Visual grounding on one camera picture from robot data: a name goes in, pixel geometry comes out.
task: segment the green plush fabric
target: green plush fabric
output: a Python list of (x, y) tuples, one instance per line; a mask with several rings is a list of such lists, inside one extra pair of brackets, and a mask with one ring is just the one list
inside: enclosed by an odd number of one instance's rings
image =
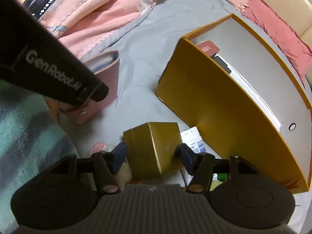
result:
[(56, 124), (43, 97), (0, 80), (0, 232), (17, 223), (10, 209), (13, 193), (68, 154), (78, 154)]

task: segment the beige headboard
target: beige headboard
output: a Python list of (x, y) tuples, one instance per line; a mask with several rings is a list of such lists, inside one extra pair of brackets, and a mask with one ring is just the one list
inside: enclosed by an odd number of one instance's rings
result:
[[(312, 48), (312, 4), (308, 0), (264, 0)], [(312, 85), (312, 68), (306, 74)]]

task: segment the gray bed sheet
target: gray bed sheet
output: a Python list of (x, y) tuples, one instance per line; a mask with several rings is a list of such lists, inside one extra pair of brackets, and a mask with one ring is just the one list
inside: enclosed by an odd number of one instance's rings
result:
[[(121, 140), (123, 131), (145, 122), (177, 122), (180, 131), (188, 126), (165, 106), (155, 95), (158, 80), (166, 68), (177, 41), (184, 34), (229, 13), (241, 17), (253, 27), (282, 57), (295, 74), (284, 54), (262, 29), (240, 15), (225, 0), (158, 0), (150, 15), (107, 50), (121, 53), (118, 99), (83, 126), (60, 117), (60, 125), (70, 136), (82, 156), (88, 156), (95, 143), (104, 142), (114, 147)], [(312, 101), (310, 87), (305, 89)], [(209, 153), (218, 155), (207, 145)], [(310, 204), (311, 195), (306, 195)], [(300, 210), (295, 226), (300, 231), (308, 207)]]

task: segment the pink pillow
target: pink pillow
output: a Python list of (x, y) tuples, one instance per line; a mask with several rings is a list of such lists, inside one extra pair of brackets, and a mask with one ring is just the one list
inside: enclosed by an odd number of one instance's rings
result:
[(283, 21), (263, 0), (251, 0), (242, 14), (261, 27), (286, 55), (297, 71), (301, 82), (312, 65), (312, 52), (296, 32)]

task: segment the pink pouch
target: pink pouch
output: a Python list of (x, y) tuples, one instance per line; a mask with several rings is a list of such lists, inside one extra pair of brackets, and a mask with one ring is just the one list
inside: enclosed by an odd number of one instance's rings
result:
[(119, 63), (120, 57), (118, 51), (109, 51), (99, 54), (85, 62), (85, 66), (94, 72), (94, 74), (108, 86), (109, 91), (107, 97), (100, 102), (89, 99), (79, 108), (59, 102), (60, 111), (69, 119), (83, 125), (105, 107), (113, 103), (117, 98), (118, 92)]

